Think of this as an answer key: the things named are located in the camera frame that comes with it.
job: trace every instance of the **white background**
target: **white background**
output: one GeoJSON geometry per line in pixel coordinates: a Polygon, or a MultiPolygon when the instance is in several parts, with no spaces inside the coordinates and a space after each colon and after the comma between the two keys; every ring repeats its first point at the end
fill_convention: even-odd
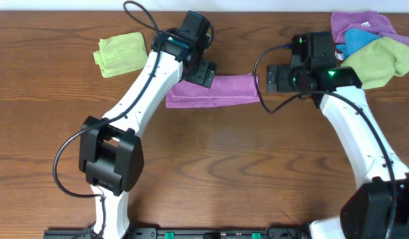
{"type": "MultiPolygon", "coordinates": [[[[124,0],[0,0],[0,10],[122,10],[124,0]]],[[[139,0],[150,11],[363,11],[409,13],[409,0],[139,0]]]]}

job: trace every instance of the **purple towel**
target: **purple towel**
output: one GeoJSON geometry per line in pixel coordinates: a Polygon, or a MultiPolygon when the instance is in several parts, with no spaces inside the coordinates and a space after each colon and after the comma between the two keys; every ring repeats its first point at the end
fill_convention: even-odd
{"type": "Polygon", "coordinates": [[[253,76],[215,76],[210,89],[182,81],[166,95],[166,108],[211,108],[259,102],[253,76]]]}
{"type": "Polygon", "coordinates": [[[390,39],[394,39],[395,41],[401,42],[402,44],[409,46],[409,37],[390,34],[390,33],[379,33],[378,35],[381,37],[388,37],[390,39]]]}
{"type": "Polygon", "coordinates": [[[357,13],[334,12],[331,15],[331,32],[335,43],[345,43],[345,32],[355,28],[369,33],[390,33],[396,35],[396,31],[387,17],[376,11],[363,11],[357,13]]]}

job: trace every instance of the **table surface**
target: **table surface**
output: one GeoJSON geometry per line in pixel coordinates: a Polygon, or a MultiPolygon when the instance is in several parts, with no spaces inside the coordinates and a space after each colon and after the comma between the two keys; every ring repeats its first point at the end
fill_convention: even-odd
{"type": "MultiPolygon", "coordinates": [[[[257,56],[294,34],[329,31],[330,13],[204,13],[215,28],[205,57],[217,74],[251,73],[257,56]]],[[[153,13],[162,29],[185,13],[153,13]]],[[[409,15],[387,14],[409,36],[409,15]]],[[[99,39],[154,32],[118,12],[0,12],[0,238],[40,238],[47,228],[85,227],[94,200],[59,191],[52,162],[89,115],[101,117],[139,71],[102,78],[99,39]]],[[[279,51],[262,62],[289,62],[279,51]]],[[[276,106],[286,95],[266,96],[276,106]]],[[[367,91],[374,117],[409,166],[409,73],[367,91]]],[[[162,103],[143,136],[145,168],[129,194],[132,222],[161,227],[260,227],[338,215],[355,180],[335,130],[311,102],[275,115],[260,104],[168,110],[162,103]]],[[[90,193],[78,170],[79,140],[59,164],[64,185],[90,193]]]]}

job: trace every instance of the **green cloth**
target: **green cloth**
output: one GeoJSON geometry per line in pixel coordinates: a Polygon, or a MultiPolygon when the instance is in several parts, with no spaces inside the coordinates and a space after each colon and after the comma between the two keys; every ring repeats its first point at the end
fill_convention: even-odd
{"type": "Polygon", "coordinates": [[[392,76],[409,72],[409,46],[382,37],[356,51],[341,66],[351,66],[355,70],[363,89],[382,87],[392,76]]]}
{"type": "Polygon", "coordinates": [[[94,52],[96,64],[104,78],[141,69],[147,62],[147,50],[141,33],[128,33],[101,39],[94,52]]]}

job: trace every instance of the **light green towel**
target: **light green towel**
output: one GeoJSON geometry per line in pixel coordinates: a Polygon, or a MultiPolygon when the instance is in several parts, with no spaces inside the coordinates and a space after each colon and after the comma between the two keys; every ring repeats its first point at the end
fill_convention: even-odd
{"type": "Polygon", "coordinates": [[[351,66],[355,70],[363,89],[382,87],[392,76],[408,73],[409,46],[382,37],[356,51],[341,66],[351,66]]]}
{"type": "Polygon", "coordinates": [[[147,50],[141,33],[128,33],[101,39],[94,52],[96,64],[104,78],[141,69],[147,62],[147,50]]]}

